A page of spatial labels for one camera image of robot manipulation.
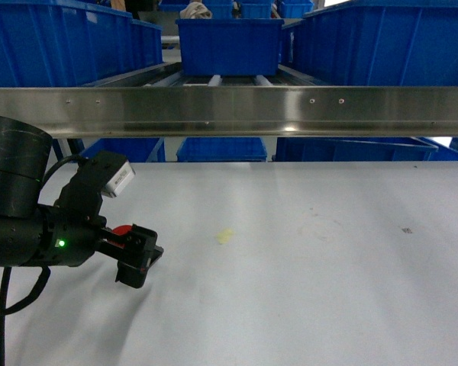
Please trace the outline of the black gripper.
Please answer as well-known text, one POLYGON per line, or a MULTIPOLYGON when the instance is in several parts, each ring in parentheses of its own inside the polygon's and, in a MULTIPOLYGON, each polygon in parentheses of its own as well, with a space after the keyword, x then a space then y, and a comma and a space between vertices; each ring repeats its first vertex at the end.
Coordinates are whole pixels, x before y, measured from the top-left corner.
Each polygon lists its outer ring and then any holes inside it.
POLYGON ((99 252, 118 261, 115 281, 142 288, 149 269, 161 259, 164 249, 156 245, 157 233, 142 226, 132 224, 132 230, 123 236, 103 229, 107 220, 100 215, 101 190, 98 182, 73 178, 62 188, 54 205, 38 206, 43 232, 36 265, 80 266, 94 254, 100 240, 99 252))

